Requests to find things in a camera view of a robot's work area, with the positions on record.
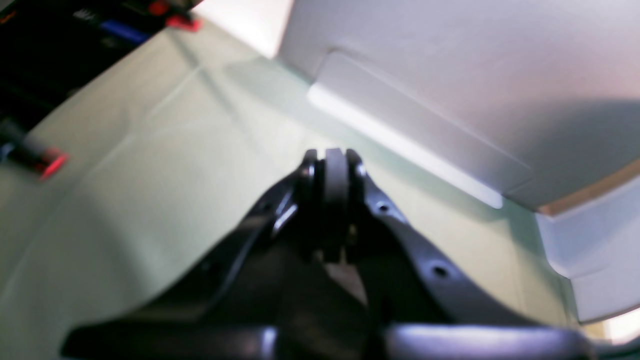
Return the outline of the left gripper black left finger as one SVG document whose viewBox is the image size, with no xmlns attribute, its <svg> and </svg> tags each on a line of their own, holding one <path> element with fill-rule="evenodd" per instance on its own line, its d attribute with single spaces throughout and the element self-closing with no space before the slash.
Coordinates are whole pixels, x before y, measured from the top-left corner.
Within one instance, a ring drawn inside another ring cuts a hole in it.
<svg viewBox="0 0 640 360">
<path fill-rule="evenodd" d="M 270 187 L 236 228 L 147 304 L 64 340 L 69 360 L 274 360 L 283 260 L 258 265 L 322 173 L 317 151 Z"/>
</svg>

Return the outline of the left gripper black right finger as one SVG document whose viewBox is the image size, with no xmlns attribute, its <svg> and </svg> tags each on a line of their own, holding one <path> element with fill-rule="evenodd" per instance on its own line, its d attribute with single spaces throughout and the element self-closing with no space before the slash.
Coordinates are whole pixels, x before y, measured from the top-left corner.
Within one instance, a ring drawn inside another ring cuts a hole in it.
<svg viewBox="0 0 640 360">
<path fill-rule="evenodd" d="M 364 360 L 594 360 L 579 332 L 532 320 L 488 294 L 409 224 L 358 153 L 345 157 L 362 278 L 390 285 L 379 293 Z"/>
</svg>

